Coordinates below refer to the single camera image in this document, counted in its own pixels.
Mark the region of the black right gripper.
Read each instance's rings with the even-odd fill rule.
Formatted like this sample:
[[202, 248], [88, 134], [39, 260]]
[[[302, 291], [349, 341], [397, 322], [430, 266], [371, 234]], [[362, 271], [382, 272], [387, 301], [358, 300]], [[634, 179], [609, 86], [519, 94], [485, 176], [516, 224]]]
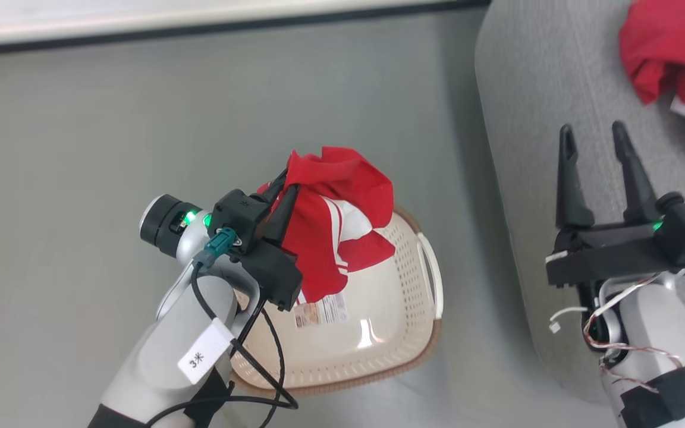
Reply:
[[554, 252], [546, 258], [550, 285], [562, 288], [665, 271], [677, 273], [685, 268], [684, 260], [668, 258], [655, 240], [659, 228], [657, 197], [625, 123], [616, 120], [611, 129], [626, 195], [623, 219], [627, 225], [638, 226], [609, 223], [593, 227], [595, 217], [582, 193], [573, 128], [563, 125], [555, 207], [555, 224], [562, 230], [555, 237]]

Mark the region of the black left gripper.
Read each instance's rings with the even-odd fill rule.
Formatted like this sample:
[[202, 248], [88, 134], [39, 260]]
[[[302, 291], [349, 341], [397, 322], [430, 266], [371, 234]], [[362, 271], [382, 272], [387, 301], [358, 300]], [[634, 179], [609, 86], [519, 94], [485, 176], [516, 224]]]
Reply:
[[298, 184], [293, 184], [283, 192], [287, 174], [288, 170], [284, 169], [257, 192], [259, 200], [270, 206], [277, 200], [274, 211], [266, 220], [265, 241], [257, 240], [249, 248], [233, 247], [228, 252], [256, 280], [261, 296], [280, 311], [293, 309], [303, 280], [302, 273], [296, 266], [296, 258], [280, 249], [300, 190]]

